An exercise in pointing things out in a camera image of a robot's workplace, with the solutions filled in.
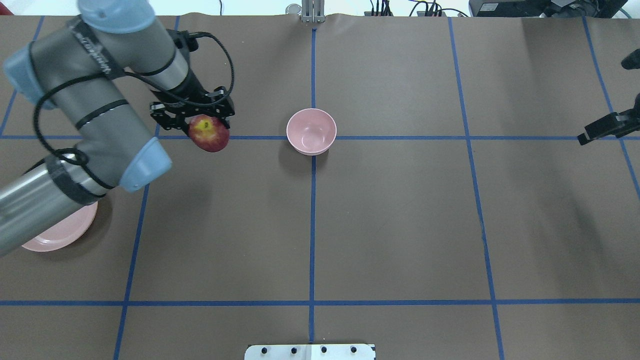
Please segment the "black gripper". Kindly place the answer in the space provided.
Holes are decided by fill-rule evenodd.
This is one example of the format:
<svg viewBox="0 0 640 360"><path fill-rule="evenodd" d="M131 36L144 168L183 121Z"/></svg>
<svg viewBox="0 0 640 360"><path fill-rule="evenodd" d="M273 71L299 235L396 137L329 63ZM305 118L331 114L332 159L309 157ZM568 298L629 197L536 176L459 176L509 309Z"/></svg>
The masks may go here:
<svg viewBox="0 0 640 360"><path fill-rule="evenodd" d="M230 89L218 86L209 92L195 75L188 75L183 84L174 89L153 89L158 101L150 104L150 116L164 130L187 132L192 117L208 116L219 120L224 128L231 125L227 120L235 115Z"/></svg>

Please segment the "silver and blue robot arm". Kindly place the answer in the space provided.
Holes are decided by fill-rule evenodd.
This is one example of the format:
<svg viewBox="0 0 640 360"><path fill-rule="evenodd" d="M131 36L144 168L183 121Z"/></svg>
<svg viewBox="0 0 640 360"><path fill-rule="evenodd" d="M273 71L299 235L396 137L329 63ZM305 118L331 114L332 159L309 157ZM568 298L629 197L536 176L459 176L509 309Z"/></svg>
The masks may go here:
<svg viewBox="0 0 640 360"><path fill-rule="evenodd" d="M47 155L1 189L5 256L111 189L142 189L172 168L159 139L114 80L129 76L157 98L151 116L164 129L211 116L229 129L236 74L208 92L190 64L209 32L164 28L147 0L79 0L65 27L28 43L3 63L15 91L33 105L32 127Z"/></svg>

